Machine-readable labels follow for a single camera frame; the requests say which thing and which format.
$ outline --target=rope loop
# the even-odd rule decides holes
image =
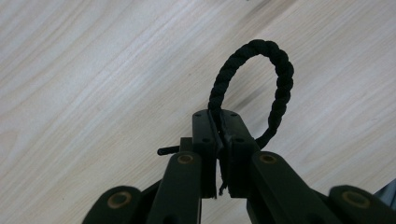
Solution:
[[[294,69],[289,62],[289,57],[285,51],[279,49],[278,45],[272,41],[260,39],[252,40],[238,49],[221,67],[215,84],[210,92],[208,109],[217,119],[221,112],[221,104],[224,100],[224,94],[229,87],[230,81],[236,73],[236,70],[242,66],[248,59],[261,54],[268,57],[275,66],[277,74],[275,100],[272,103],[272,109],[268,118],[268,129],[262,136],[256,139],[260,148],[264,148],[269,140],[276,134],[276,130],[282,121],[282,116],[286,112],[286,104],[290,100],[290,90],[293,87]]]

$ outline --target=black rope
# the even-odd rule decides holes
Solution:
[[[290,90],[293,87],[293,66],[289,62],[289,57],[285,51],[279,49],[276,43],[264,40],[252,40],[248,44],[237,50],[221,67],[215,84],[210,92],[208,109],[212,112],[215,122],[219,125],[219,113],[221,104],[224,100],[224,94],[230,84],[231,78],[236,70],[242,66],[248,59],[263,55],[268,57],[275,66],[278,76],[275,93],[275,100],[272,104],[272,110],[268,118],[268,129],[265,133],[256,139],[260,148],[264,148],[269,140],[276,134],[276,130],[282,121],[282,116],[286,112],[286,104],[290,100]]]

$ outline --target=wooden table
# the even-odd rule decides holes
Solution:
[[[313,189],[396,177],[396,1],[1,1],[0,222],[80,223],[107,189],[163,176],[226,59],[275,41],[295,68],[266,150]],[[223,108],[266,129],[274,67],[251,59]],[[204,200],[202,223],[250,223]]]

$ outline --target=wood grain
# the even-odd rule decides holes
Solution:
[[[191,136],[217,72],[249,40],[295,68],[266,150],[325,194],[396,177],[396,2],[1,1],[0,222],[80,223],[118,185],[145,189]],[[276,75],[256,57],[223,108],[266,128]],[[250,223],[243,200],[205,200],[202,223]]]

